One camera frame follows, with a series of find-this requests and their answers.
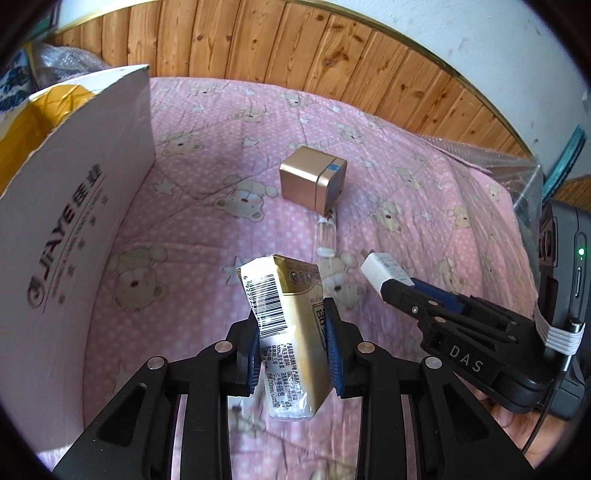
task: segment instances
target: pink bedspread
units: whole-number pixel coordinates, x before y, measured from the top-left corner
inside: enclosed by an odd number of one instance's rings
[[[279,181],[278,166],[301,145],[349,161],[340,256],[321,270],[366,340],[423,357],[415,321],[368,288],[362,248],[447,290],[531,313],[536,292],[509,194],[416,136],[343,103],[244,82],[154,79],[152,111],[156,162],[121,225],[90,325],[86,422],[147,358],[193,356],[247,317],[235,267],[270,253],[314,260],[317,216],[283,200]],[[261,394],[229,400],[234,478],[353,478],[360,402],[333,392],[312,421],[286,423],[268,419]]]

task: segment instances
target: barcode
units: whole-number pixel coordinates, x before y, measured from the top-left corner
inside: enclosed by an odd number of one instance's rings
[[[249,280],[246,282],[245,291],[258,321],[261,338],[287,331],[279,290],[272,274],[257,280]]]

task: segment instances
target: teal object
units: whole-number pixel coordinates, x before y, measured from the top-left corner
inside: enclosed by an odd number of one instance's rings
[[[545,205],[564,183],[566,177],[573,169],[574,162],[577,161],[586,141],[587,134],[585,130],[581,125],[577,125],[558,162],[544,182],[544,186],[542,187],[542,205]]]

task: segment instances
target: gold and white tissue packet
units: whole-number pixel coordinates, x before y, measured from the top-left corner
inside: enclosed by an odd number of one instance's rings
[[[269,255],[237,270],[259,324],[269,416],[309,420],[332,389],[318,267]]]

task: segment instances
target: white elastic band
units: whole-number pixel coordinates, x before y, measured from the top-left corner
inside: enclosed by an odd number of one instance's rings
[[[538,335],[544,342],[545,346],[552,350],[556,350],[563,355],[574,355],[577,353],[581,340],[583,339],[585,325],[583,325],[583,328],[581,328],[581,331],[578,333],[570,333],[552,327],[540,313],[537,303],[534,306],[534,322],[535,329],[538,331]]]

